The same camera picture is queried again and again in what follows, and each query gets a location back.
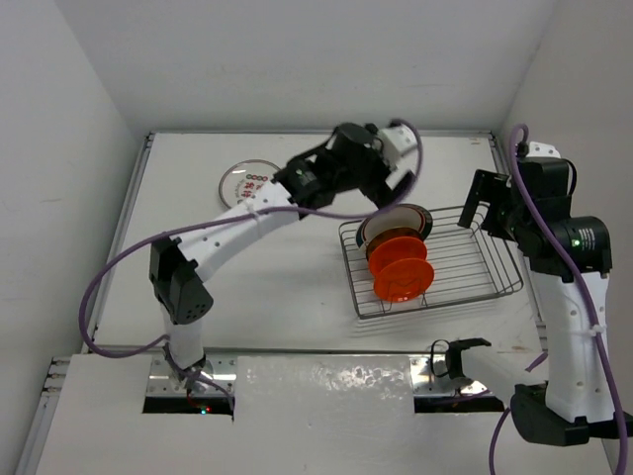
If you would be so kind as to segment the pink plate red characters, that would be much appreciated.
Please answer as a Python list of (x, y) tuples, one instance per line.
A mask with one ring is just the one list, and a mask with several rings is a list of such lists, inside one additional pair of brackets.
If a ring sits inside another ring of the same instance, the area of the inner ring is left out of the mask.
[(263, 159), (236, 163), (222, 176), (219, 184), (221, 202), (228, 209), (253, 198), (257, 191), (280, 170), (278, 165)]

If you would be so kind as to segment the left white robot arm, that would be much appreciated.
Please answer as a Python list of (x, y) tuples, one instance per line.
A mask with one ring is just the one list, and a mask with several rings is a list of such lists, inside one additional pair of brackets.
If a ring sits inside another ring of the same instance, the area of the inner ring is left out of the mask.
[(406, 172), (395, 186), (388, 179), (412, 151), (423, 152), (421, 138), (402, 120), (393, 120), (384, 129), (341, 124), (218, 219), (171, 232), (151, 244), (148, 276), (163, 312), (164, 357), (182, 384), (211, 382), (204, 373), (202, 319), (214, 305), (205, 285), (221, 267), (308, 215), (332, 217), (328, 206), (340, 193), (357, 190), (378, 212), (394, 208), (419, 172)]

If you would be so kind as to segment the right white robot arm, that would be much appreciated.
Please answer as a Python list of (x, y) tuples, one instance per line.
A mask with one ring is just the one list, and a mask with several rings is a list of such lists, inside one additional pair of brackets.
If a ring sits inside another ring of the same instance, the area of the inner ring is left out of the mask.
[(458, 225), (469, 227), (480, 204), (482, 228), (513, 241), (527, 258), (532, 286), (546, 324), (549, 375), (525, 374), (496, 355), (487, 340), (449, 342), (445, 362), (432, 371), (444, 381), (483, 383), (510, 409), (514, 426), (531, 443), (571, 446), (619, 437), (615, 410), (595, 339), (606, 327), (604, 304), (612, 268), (605, 223), (572, 217), (576, 170), (566, 159), (525, 158), (518, 170), (537, 211), (579, 269), (573, 274), (539, 229), (517, 184), (508, 175), (477, 170)]

